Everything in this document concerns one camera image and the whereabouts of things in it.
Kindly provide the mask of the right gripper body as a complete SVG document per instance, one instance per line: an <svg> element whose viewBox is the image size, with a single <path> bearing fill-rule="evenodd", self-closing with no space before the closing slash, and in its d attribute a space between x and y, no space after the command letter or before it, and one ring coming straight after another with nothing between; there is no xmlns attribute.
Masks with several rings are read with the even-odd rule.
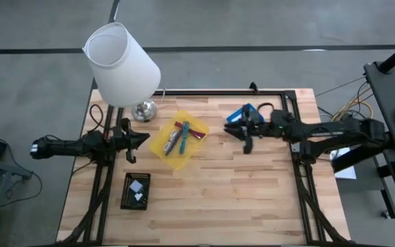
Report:
<svg viewBox="0 0 395 247"><path fill-rule="evenodd" d="M266 133L266 122L262 119L261 114L257 110L251 110L249 106L243 106L241 109L241 134L245 145L243 147L244 154L250 154L253 148L253 137L260 139Z"/></svg>

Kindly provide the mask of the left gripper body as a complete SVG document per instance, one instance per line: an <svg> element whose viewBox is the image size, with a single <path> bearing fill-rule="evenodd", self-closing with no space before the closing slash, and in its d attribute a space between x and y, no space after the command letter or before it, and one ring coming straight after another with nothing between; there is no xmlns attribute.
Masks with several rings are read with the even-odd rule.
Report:
<svg viewBox="0 0 395 247"><path fill-rule="evenodd" d="M123 137L121 138L123 141L123 146L126 149L125 158L129 163L136 163L136 157L133 155L133 146L132 146L132 134L133 130L131 129L131 121L128 118L122 118L120 121L120 127L123 132Z"/></svg>

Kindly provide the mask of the yellow translucent bin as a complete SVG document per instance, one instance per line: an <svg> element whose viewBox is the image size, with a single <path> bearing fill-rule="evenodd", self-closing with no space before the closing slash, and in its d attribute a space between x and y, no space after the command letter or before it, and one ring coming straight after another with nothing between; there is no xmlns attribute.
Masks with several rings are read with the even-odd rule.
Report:
<svg viewBox="0 0 395 247"><path fill-rule="evenodd" d="M201 148L208 132L203 121L179 110L149 138L149 150L172 169L179 170Z"/></svg>

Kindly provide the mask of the blue plastic basket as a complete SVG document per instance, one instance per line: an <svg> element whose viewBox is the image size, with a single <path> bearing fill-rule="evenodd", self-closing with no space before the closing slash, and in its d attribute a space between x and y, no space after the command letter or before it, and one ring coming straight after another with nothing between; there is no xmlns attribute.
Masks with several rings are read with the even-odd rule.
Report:
<svg viewBox="0 0 395 247"><path fill-rule="evenodd" d="M240 118L241 118L241 116L242 116L243 107L244 107L244 106L242 106L241 108L239 108L238 110L236 110L233 114L229 115L229 116L226 118L227 122L228 122L228 123L233 123L233 122L236 122L236 121L240 120ZM265 121L265 119L264 119L264 117L262 116L262 114L260 114L260 113L258 112L258 110L257 110L255 107L253 107L253 105L251 105L251 104L246 104L245 107L246 107L251 113L254 113L255 115L257 115L261 121Z"/></svg>

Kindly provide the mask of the silver lamp base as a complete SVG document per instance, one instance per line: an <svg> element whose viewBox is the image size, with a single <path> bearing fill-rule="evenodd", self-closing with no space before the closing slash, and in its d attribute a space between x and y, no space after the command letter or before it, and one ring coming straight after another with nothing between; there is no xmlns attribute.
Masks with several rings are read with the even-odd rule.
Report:
<svg viewBox="0 0 395 247"><path fill-rule="evenodd" d="M153 120L157 113L157 106L151 99L147 99L132 107L132 116L135 121L149 122Z"/></svg>

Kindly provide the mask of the black plastic basket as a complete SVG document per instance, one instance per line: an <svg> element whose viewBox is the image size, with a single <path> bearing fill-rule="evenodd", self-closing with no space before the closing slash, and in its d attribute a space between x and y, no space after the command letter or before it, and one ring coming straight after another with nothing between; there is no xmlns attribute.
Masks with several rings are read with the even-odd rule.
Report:
<svg viewBox="0 0 395 247"><path fill-rule="evenodd" d="M143 197L140 201L136 201L134 197L135 193L129 188L133 180L137 180L143 185L143 190L140 192L143 194ZM149 200L150 180L151 174L127 173L123 184L120 208L125 210L145 211Z"/></svg>

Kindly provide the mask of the white lamp shade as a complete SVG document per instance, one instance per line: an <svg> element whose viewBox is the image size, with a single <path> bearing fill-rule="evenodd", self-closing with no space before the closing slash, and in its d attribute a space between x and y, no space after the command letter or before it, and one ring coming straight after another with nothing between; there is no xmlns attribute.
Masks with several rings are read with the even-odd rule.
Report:
<svg viewBox="0 0 395 247"><path fill-rule="evenodd" d="M96 30L82 51L100 95L111 106L141 103L160 84L160 69L121 23L109 23Z"/></svg>

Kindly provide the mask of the white paper sheet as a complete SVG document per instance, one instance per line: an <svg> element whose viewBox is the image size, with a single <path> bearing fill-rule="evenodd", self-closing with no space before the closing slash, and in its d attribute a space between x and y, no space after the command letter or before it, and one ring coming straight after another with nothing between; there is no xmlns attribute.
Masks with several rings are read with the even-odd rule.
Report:
<svg viewBox="0 0 395 247"><path fill-rule="evenodd" d="M347 152L350 151L350 148L341 148L338 150L333 150L329 156L331 160L334 160L336 158L339 158L341 155L346 154ZM340 172L335 173L335 177L339 179L350 179L350 180L356 180L356 172L353 166L348 167Z"/></svg>

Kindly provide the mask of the black desk support beam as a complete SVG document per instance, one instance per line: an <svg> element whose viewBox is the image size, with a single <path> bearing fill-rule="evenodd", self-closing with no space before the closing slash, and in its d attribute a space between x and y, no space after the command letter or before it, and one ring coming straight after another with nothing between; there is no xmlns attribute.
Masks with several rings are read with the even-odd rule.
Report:
<svg viewBox="0 0 395 247"><path fill-rule="evenodd" d="M365 144L333 159L331 162L335 173L347 169L361 161L372 158L384 150L395 148L395 143L389 139L381 144Z"/></svg>

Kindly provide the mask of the black aluminium rig frame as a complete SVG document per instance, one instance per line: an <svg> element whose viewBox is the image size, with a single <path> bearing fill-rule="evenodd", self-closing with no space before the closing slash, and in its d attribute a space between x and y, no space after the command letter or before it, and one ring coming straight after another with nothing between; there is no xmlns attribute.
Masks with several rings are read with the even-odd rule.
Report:
<svg viewBox="0 0 395 247"><path fill-rule="evenodd" d="M98 208L81 242L112 245L279 245L304 244L300 203L289 146L279 139L259 139L251 154L223 130L227 116L244 104L259 105L268 115L281 107L280 91L171 90L154 96L156 118L132 124L152 137L185 110L209 129L202 147L179 170L172 169L144 143L136 163L120 153L112 167L94 167L85 158L77 169L58 230L63 244L88 210L95 185L107 177L106 203ZM120 208L127 173L151 174L145 211Z"/></svg>

